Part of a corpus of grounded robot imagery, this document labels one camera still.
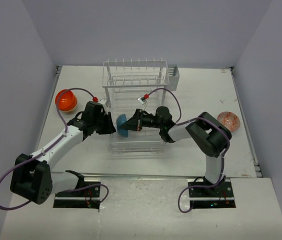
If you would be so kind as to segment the teal bowl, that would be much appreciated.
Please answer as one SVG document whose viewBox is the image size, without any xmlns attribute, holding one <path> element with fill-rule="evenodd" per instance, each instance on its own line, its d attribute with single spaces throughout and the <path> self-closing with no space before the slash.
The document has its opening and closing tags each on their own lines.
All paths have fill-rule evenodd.
<svg viewBox="0 0 282 240">
<path fill-rule="evenodd" d="M 119 136 L 123 138 L 129 137 L 129 131 L 122 128 L 122 125 L 127 121 L 126 114 L 120 114 L 116 119 L 116 128 Z"/>
</svg>

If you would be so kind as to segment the orange bowl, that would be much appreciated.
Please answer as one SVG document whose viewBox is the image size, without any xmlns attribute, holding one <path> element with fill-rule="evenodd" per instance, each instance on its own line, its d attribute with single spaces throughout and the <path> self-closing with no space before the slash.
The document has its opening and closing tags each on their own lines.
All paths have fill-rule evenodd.
<svg viewBox="0 0 282 240">
<path fill-rule="evenodd" d="M 62 112 L 69 112 L 75 109 L 78 100 L 71 90 L 61 90 L 54 99 L 55 105 Z"/>
<path fill-rule="evenodd" d="M 78 104 L 78 100 L 76 98 L 61 98 L 59 101 L 55 100 L 55 105 L 57 109 L 62 113 L 70 113 L 73 112 Z"/>
</svg>

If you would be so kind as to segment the blue patterned bowl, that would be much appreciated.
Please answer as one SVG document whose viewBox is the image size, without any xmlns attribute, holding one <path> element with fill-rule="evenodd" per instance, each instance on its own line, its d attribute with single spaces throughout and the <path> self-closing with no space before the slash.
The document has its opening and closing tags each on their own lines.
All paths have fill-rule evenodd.
<svg viewBox="0 0 282 240">
<path fill-rule="evenodd" d="M 224 125 L 230 132 L 237 131 L 241 126 L 239 117 L 230 111 L 221 112 L 217 116 L 217 120 Z"/>
</svg>

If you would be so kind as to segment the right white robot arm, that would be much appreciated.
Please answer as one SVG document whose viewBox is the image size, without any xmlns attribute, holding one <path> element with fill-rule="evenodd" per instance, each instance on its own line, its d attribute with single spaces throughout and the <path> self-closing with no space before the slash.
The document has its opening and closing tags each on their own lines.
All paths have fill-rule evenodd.
<svg viewBox="0 0 282 240">
<path fill-rule="evenodd" d="M 170 110 L 165 106 L 158 107 L 155 114 L 137 109 L 130 119 L 126 119 L 125 114 L 121 117 L 122 120 L 116 121 L 121 135 L 129 131 L 140 132 L 145 127 L 159 129 L 159 135 L 165 143 L 193 139 L 206 157 L 203 177 L 205 193 L 214 197 L 222 191 L 221 183 L 225 179 L 225 154 L 230 148 L 232 134 L 208 112 L 179 124 L 173 121 Z"/>
</svg>

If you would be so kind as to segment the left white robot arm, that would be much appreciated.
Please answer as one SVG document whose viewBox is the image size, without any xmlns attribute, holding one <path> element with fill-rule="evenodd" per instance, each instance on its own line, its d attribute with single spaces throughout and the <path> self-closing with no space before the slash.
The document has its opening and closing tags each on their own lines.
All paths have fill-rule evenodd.
<svg viewBox="0 0 282 240">
<path fill-rule="evenodd" d="M 51 142 L 30 155 L 20 154 L 13 168 L 10 190 L 30 202 L 44 203 L 51 194 L 71 193 L 78 197 L 86 189 L 84 176 L 73 170 L 53 174 L 51 170 L 75 146 L 94 133 L 116 132 L 112 116 L 101 103 L 89 101 Z"/>
</svg>

